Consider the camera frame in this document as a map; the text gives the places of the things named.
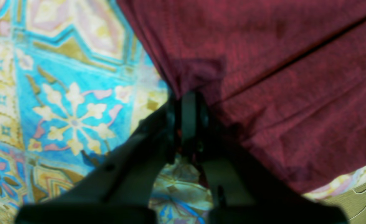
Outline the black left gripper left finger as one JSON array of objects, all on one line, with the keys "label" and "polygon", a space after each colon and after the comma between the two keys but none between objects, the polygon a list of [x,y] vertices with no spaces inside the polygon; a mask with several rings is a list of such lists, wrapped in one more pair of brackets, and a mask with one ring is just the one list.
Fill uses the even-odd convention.
[{"label": "black left gripper left finger", "polygon": [[177,153],[191,163],[197,131],[197,93],[174,94],[129,139],[75,187],[40,204],[23,206],[16,224],[156,224],[148,207],[154,182]]}]

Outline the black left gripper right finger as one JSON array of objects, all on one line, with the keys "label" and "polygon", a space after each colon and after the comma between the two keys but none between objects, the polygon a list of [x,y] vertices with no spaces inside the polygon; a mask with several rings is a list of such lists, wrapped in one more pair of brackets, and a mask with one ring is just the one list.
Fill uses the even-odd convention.
[{"label": "black left gripper right finger", "polygon": [[197,163],[211,191],[209,224],[347,224],[343,211],[290,189],[231,136],[197,97]]}]

